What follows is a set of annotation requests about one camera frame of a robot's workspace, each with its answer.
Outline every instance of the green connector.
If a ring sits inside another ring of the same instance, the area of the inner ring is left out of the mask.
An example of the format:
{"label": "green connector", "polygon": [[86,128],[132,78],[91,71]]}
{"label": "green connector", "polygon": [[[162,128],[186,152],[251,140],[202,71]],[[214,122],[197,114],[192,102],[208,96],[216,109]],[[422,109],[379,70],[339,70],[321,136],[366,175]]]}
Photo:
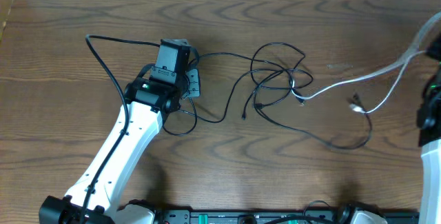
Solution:
{"label": "green connector", "polygon": [[208,224],[208,215],[199,214],[199,224]]}

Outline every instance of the metal bracket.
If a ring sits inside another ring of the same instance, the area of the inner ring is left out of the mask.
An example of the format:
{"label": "metal bracket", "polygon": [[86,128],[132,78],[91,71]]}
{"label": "metal bracket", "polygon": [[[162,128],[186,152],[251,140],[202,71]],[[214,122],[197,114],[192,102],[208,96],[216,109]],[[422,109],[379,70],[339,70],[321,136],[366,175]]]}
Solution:
{"label": "metal bracket", "polygon": [[199,80],[199,71],[197,68],[186,73],[189,86],[188,91],[183,95],[183,98],[198,97],[201,95],[201,81]]}

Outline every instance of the table surface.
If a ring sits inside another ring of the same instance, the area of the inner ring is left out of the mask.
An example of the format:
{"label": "table surface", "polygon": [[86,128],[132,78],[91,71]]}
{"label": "table surface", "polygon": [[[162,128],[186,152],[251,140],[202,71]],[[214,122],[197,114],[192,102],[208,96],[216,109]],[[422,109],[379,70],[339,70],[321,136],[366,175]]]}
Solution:
{"label": "table surface", "polygon": [[[330,83],[373,72],[405,51],[440,0],[15,0],[0,46],[0,222],[37,222],[47,195],[62,197],[90,164],[112,129],[121,105],[106,73],[85,44],[86,34],[159,42],[187,39],[201,54],[252,56],[272,41],[307,54],[300,68]],[[94,41],[122,86],[157,49]],[[299,56],[275,46],[260,59],[293,66]],[[189,135],[161,131],[144,151],[122,203],[218,210],[302,209],[309,202],[348,200],[417,210],[422,194],[416,110],[436,63],[419,57],[389,101],[371,115],[373,137],[353,152],[330,150],[301,133],[277,128],[251,106],[254,88],[241,81],[226,119],[198,122]],[[200,63],[198,113],[219,118],[235,80],[249,62],[212,57]],[[367,135],[360,114],[348,108],[357,92],[367,108],[387,93],[397,72],[336,88],[305,106],[293,98],[267,109],[278,121],[336,144]],[[285,80],[277,82],[286,86]],[[259,99],[282,92],[265,91]],[[193,119],[173,114],[176,132]]]}

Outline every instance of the wood grain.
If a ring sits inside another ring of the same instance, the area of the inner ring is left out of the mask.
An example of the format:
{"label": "wood grain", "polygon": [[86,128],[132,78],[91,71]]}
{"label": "wood grain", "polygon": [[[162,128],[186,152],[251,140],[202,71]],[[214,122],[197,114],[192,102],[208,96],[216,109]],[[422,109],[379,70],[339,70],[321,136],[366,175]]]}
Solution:
{"label": "wood grain", "polygon": [[[302,90],[308,94],[393,62],[439,7],[440,0],[15,0],[0,47],[0,222],[37,222],[45,197],[63,196],[113,127],[121,103],[88,50],[86,34],[152,42],[185,38],[201,54],[247,56],[264,43],[288,42],[307,54],[301,66],[315,77]],[[155,48],[94,45],[121,85],[156,60]],[[259,57],[290,66],[298,59],[282,47]],[[219,118],[249,64],[212,57],[200,68],[198,111]],[[200,122],[181,138],[161,132],[152,141],[122,203],[145,198],[194,209],[270,210],[300,209],[317,199],[331,205],[355,199],[418,209],[422,164],[416,110],[434,68],[434,62],[416,59],[390,100],[372,115],[368,146],[345,153],[277,128],[251,108],[243,121],[241,110],[253,88],[245,79],[224,122]],[[367,125],[349,110],[346,98],[358,92],[365,105],[374,106],[396,74],[336,88],[303,107],[289,99],[268,113],[335,143],[350,143],[366,135]],[[263,92],[261,98],[278,94]],[[166,126],[183,131],[191,123],[190,116],[174,114]]]}

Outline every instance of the white cable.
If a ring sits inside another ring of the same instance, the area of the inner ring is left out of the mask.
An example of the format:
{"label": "white cable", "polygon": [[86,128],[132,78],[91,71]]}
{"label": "white cable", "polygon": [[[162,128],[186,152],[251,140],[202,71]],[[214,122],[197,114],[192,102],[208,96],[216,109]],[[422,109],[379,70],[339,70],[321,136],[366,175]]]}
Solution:
{"label": "white cable", "polygon": [[294,80],[294,77],[291,77],[291,78],[292,78],[291,88],[293,88],[293,89],[291,89],[291,93],[295,96],[296,93],[294,93],[294,87],[296,86],[296,81]]}
{"label": "white cable", "polygon": [[369,114],[369,113],[372,113],[372,112],[376,111],[381,105],[383,105],[383,103],[386,102],[386,100],[390,97],[390,95],[392,94],[393,90],[395,89],[395,87],[397,86],[398,82],[400,81],[400,79],[401,79],[402,75],[404,74],[404,71],[406,70],[406,68],[407,68],[407,66],[408,66],[408,64],[409,64],[409,62],[410,62],[414,57],[418,56],[419,54],[423,54],[423,53],[425,53],[425,52],[426,52],[426,51],[419,51],[419,52],[416,52],[416,53],[412,54],[412,55],[406,60],[406,62],[404,62],[404,65],[402,65],[401,70],[400,70],[400,73],[399,73],[398,76],[397,76],[397,79],[395,80],[395,82],[393,82],[393,85],[392,85],[391,89],[389,90],[389,92],[387,93],[387,95],[384,97],[384,99],[383,99],[383,100],[382,100],[382,101],[381,101],[381,102],[380,102],[375,108],[373,108],[372,110],[366,111],[366,112],[365,112],[366,114]]}
{"label": "white cable", "polygon": [[[391,70],[394,70],[394,69],[400,67],[401,65],[403,65],[403,67],[402,67],[402,69],[401,69],[401,71],[400,71],[399,78],[397,78],[398,81],[399,81],[399,79],[400,79],[401,76],[402,76],[402,72],[404,72],[404,69],[407,67],[407,64],[410,62],[410,60],[411,60],[414,56],[423,53],[423,52],[418,52],[419,47],[420,47],[420,44],[422,43],[423,39],[426,37],[427,33],[429,33],[429,31],[432,29],[432,27],[433,27],[433,26],[434,26],[434,25],[435,25],[440,19],[441,19],[441,12],[439,12],[439,13],[433,15],[433,16],[432,16],[432,17],[431,17],[431,18],[430,18],[430,19],[429,19],[429,20],[428,20],[428,21],[427,21],[427,22],[421,27],[421,29],[418,31],[417,35],[415,35],[415,37],[413,38],[413,41],[412,41],[411,45],[407,48],[406,52],[404,52],[404,53],[403,53],[403,54],[397,59],[396,62],[394,62],[394,63],[392,63],[392,64],[386,66],[385,68],[379,69],[379,70],[377,70],[377,71],[375,71],[375,72],[372,72],[371,74],[368,74],[368,75],[365,75],[365,76],[362,76],[362,77],[358,77],[358,78],[356,78],[356,79],[350,79],[350,80],[346,80],[346,81],[341,81],[341,82],[335,83],[335,84],[330,85],[330,86],[327,86],[327,87],[325,87],[325,88],[319,90],[318,92],[316,92],[316,93],[314,93],[314,94],[312,94],[312,95],[309,95],[309,96],[299,96],[299,95],[297,95],[293,90],[292,90],[291,92],[292,92],[292,94],[293,94],[294,96],[296,96],[296,97],[299,98],[299,99],[310,100],[310,99],[312,99],[312,98],[318,96],[319,94],[322,94],[323,92],[325,92],[325,91],[327,91],[327,90],[329,90],[329,89],[331,89],[331,88],[334,88],[334,87],[336,87],[336,86],[344,85],[344,84],[348,84],[348,83],[355,83],[355,82],[359,82],[359,81],[364,81],[364,80],[367,80],[367,79],[371,79],[371,78],[374,78],[374,77],[379,76],[379,75],[381,75],[381,74],[384,74],[384,73],[386,73],[386,72],[390,72]],[[396,81],[396,82],[394,83],[394,85],[392,86],[391,90],[393,90],[393,89],[395,88],[395,86],[396,86],[396,84],[398,83],[398,81]],[[386,96],[386,98],[383,99],[383,101],[382,101],[379,105],[377,105],[377,107],[375,107],[374,109],[368,111],[368,113],[373,112],[373,111],[375,111],[376,109],[378,109],[378,108],[380,107],[380,105],[382,105],[382,104],[387,100],[387,98],[389,97],[390,94],[391,94],[391,91],[389,91],[389,93],[388,93],[388,95]]]}

